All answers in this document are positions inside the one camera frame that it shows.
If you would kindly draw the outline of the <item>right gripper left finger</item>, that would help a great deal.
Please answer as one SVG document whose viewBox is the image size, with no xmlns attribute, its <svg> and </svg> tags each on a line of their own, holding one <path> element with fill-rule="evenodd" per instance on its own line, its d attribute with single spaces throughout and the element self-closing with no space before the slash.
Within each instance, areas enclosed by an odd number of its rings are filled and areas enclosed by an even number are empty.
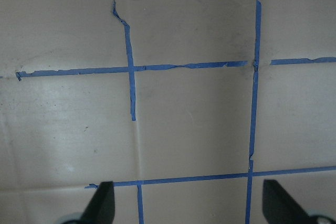
<svg viewBox="0 0 336 224">
<path fill-rule="evenodd" d="M 80 223 L 111 224 L 115 217 L 113 182 L 101 182 L 86 209 Z"/>
</svg>

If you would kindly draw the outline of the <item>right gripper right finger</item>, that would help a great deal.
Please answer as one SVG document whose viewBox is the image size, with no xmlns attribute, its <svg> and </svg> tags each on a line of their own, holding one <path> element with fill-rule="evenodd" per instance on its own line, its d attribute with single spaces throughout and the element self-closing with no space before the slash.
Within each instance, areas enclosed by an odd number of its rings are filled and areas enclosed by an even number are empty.
<svg viewBox="0 0 336 224">
<path fill-rule="evenodd" d="M 262 211 L 269 224 L 317 223 L 274 179 L 265 179 L 262 189 Z"/>
</svg>

